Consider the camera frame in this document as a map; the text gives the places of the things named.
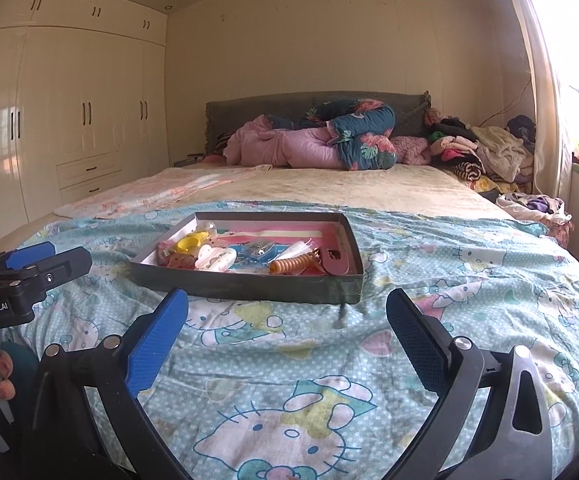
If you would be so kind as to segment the person's left hand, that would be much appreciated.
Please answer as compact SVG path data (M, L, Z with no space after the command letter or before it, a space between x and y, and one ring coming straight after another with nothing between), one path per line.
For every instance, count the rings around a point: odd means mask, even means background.
M2 350L0 352L0 399L3 401L10 401L16 396L16 388L10 380L13 371L12 358Z

